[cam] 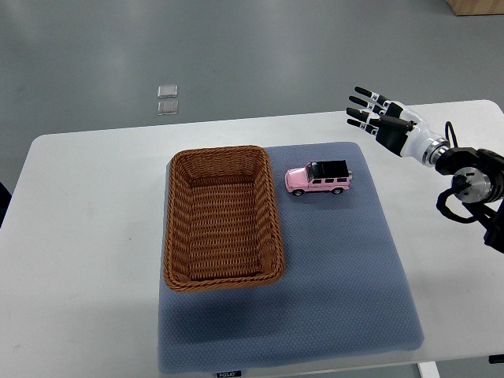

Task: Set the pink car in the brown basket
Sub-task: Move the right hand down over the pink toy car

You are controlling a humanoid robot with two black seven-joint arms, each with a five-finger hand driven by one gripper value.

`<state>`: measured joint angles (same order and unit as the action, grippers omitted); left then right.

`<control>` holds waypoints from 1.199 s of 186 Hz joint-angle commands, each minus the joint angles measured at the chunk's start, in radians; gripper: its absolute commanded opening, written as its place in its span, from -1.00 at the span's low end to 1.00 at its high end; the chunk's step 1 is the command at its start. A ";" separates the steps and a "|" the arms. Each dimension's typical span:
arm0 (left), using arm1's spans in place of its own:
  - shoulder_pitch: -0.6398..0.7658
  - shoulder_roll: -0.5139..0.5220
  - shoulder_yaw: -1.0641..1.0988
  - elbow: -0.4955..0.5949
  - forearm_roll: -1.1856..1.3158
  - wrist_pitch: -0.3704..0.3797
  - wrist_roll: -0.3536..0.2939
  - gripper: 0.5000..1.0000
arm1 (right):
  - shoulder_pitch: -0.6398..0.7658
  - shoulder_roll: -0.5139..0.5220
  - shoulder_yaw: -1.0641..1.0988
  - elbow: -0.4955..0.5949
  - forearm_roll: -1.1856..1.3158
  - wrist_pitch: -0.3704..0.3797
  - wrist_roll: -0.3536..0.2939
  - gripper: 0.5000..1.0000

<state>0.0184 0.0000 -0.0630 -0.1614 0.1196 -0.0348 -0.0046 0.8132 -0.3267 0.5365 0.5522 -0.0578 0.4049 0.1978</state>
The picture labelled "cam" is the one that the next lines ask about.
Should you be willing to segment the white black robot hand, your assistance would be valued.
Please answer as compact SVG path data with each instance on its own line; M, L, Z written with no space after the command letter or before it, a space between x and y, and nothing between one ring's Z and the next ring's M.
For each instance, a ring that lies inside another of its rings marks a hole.
M432 167L450 142L434 133L429 123L410 107L363 87L355 87L349 100L347 123L372 135L381 146L401 158L414 158Z

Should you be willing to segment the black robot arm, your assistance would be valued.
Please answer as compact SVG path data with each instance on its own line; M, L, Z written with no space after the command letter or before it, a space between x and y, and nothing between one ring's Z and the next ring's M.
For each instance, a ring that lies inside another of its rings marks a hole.
M485 228L484 244L503 252L503 156L485 149L454 147L444 152L435 170L451 176L450 188L439 194L436 208L460 224L478 222ZM470 213L462 217L447 205L454 196Z

